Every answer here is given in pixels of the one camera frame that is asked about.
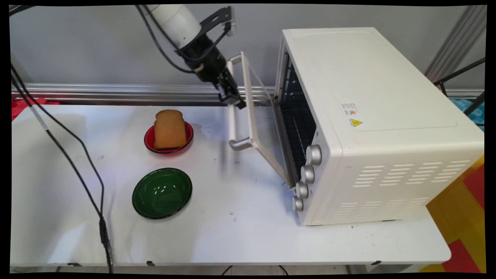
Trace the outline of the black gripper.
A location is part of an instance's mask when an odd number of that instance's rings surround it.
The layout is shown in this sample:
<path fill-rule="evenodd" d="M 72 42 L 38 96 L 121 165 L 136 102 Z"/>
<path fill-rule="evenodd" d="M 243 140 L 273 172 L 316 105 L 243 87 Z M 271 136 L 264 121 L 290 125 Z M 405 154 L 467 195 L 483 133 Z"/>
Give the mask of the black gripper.
<path fill-rule="evenodd" d="M 226 59 L 206 34 L 203 34 L 176 51 L 191 70 L 203 66 L 196 76 L 203 82 L 218 84 L 219 100 L 242 110 L 246 107 L 230 71 L 226 70 Z"/>

